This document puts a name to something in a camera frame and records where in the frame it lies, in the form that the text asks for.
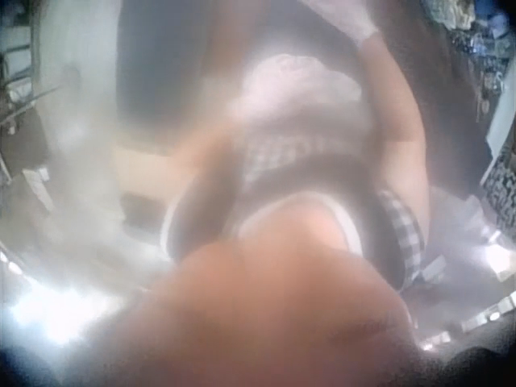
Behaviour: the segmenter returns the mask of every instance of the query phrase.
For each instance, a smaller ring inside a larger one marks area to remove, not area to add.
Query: plaid fabric
[[[322,154],[358,154],[360,147],[327,135],[260,135],[244,147],[243,189],[269,170],[285,167],[304,157]]]
[[[260,135],[240,144],[244,151],[242,190],[252,188],[267,171],[284,167],[308,156],[321,154],[357,154],[360,147],[324,135]],[[405,263],[403,289],[421,272],[424,238],[414,214],[390,189],[377,192],[389,215]]]
[[[382,189],[378,192],[378,197],[389,214],[402,250],[405,262],[405,280],[402,286],[404,289],[421,273],[424,239],[414,214],[393,191]]]

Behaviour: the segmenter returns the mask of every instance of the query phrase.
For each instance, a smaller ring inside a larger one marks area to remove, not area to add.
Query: white fabric
[[[369,134],[373,122],[356,81],[313,57],[286,54],[262,61],[245,77],[230,112],[250,129],[315,113],[342,123],[343,137],[349,131],[354,139]]]
[[[170,246],[169,246],[169,236],[172,231],[172,221],[174,219],[174,215],[176,214],[177,208],[181,204],[181,200],[185,197],[185,195],[189,192],[194,182],[198,179],[198,176],[191,177],[183,186],[183,188],[179,191],[176,197],[169,203],[169,208],[165,213],[163,224],[161,225],[160,230],[160,248],[161,251],[167,256],[169,262],[172,264],[176,264],[178,262],[179,257],[171,256],[170,254]]]
[[[271,203],[258,210],[254,215],[250,216],[245,222],[242,223],[242,225],[239,227],[239,230],[237,230],[235,233],[238,234],[240,238],[242,238],[257,223],[267,218],[270,214],[279,210],[289,202],[296,201],[299,199],[318,202],[324,205],[328,210],[330,210],[330,212],[335,216],[335,220],[339,224],[340,229],[346,237],[348,251],[356,256],[364,256],[362,242],[360,241],[358,230],[356,229],[355,223],[353,222],[351,216],[346,211],[346,209],[343,206],[341,206],[334,198],[323,193],[296,193],[294,195],[288,196],[287,198],[281,199],[280,201]]]
[[[299,0],[329,24],[349,36],[357,46],[378,32],[365,0]]]

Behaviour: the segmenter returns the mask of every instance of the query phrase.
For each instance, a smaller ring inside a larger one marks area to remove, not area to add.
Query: bright light
[[[494,312],[489,316],[490,321],[497,321],[501,317],[500,312]]]
[[[509,313],[514,309],[514,305],[509,297],[503,298],[497,306],[501,314]]]
[[[489,238],[489,243],[495,243],[497,241],[498,238],[500,238],[501,236],[501,231],[500,230],[496,230],[493,235],[491,235],[491,238]]]
[[[29,284],[31,284],[32,287],[40,286],[40,283],[32,277],[25,276],[25,279]]]
[[[46,167],[38,169],[38,172],[40,173],[41,180],[43,180],[45,183],[50,181],[50,175],[48,174],[48,169]]]
[[[33,281],[32,286],[32,291],[11,312],[22,327],[41,325],[46,336],[58,345],[78,339],[89,324],[120,305],[100,293],[83,297],[73,290],[58,293],[37,281]]]
[[[487,324],[487,318],[485,317],[484,313],[480,313],[478,316],[475,317],[475,323],[475,327],[481,327]]]
[[[450,337],[450,334],[448,332],[444,332],[441,335],[441,341],[442,343],[450,343],[452,341],[452,338]]]
[[[23,274],[23,271],[22,269],[14,262],[9,262],[9,264],[7,265],[7,268],[13,273],[13,274],[16,274],[17,276],[21,276]]]
[[[503,273],[510,269],[511,251],[494,244],[485,249],[485,255],[489,266],[491,266],[496,274]]]

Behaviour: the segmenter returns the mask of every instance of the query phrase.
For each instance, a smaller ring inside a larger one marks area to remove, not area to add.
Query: white glove
[[[365,0],[298,0],[329,24],[348,35],[357,46],[378,32]]]

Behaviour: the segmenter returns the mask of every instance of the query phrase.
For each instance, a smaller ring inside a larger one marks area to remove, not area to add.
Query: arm
[[[427,145],[418,104],[380,34],[361,44],[360,58],[384,138],[380,176],[414,212],[427,238]]]
[[[236,131],[232,121],[206,121],[209,125],[192,128],[168,155],[115,146],[113,162],[119,188],[124,193],[169,202],[192,176],[231,152]]]
[[[425,132],[418,104],[372,22],[365,0],[299,0],[348,35],[364,63],[383,135],[380,177],[414,212],[428,235]]]

